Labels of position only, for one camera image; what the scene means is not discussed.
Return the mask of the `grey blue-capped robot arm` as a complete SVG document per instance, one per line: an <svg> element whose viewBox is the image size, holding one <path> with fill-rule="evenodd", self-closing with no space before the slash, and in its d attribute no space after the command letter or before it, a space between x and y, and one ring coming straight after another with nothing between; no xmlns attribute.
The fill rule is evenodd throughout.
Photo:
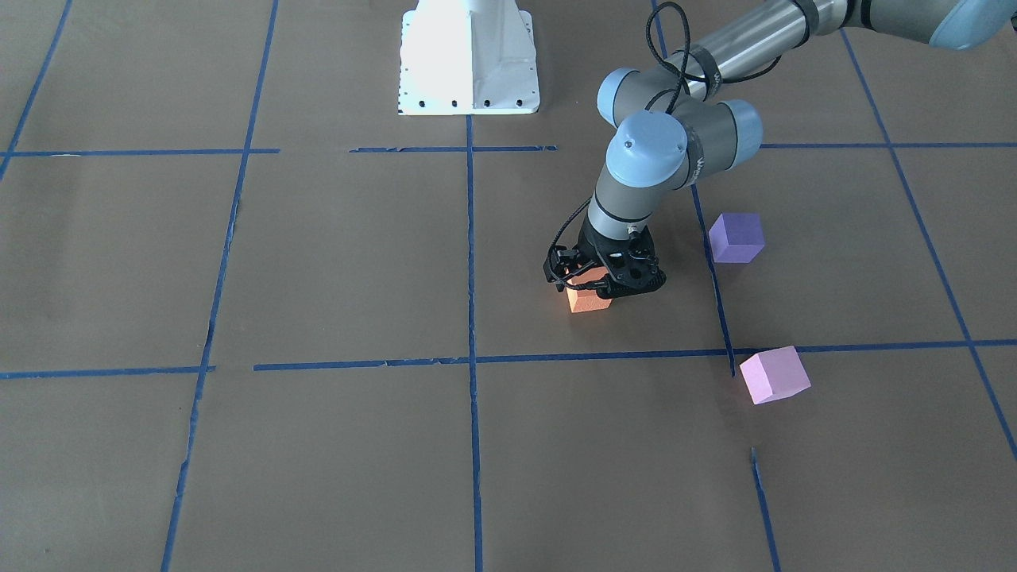
<svg viewBox="0 0 1017 572"><path fill-rule="evenodd" d="M988 42L1014 12L1013 1L764 1L668 56L651 47L654 68L620 68L599 87L597 109L615 134L591 198L575 213L577 242L549 246L546 280L603 300L664 286L649 230L654 211L669 191L752 159L763 140L759 113L742 100L718 100L723 87L766 75L785 53L835 30L962 51Z"/></svg>

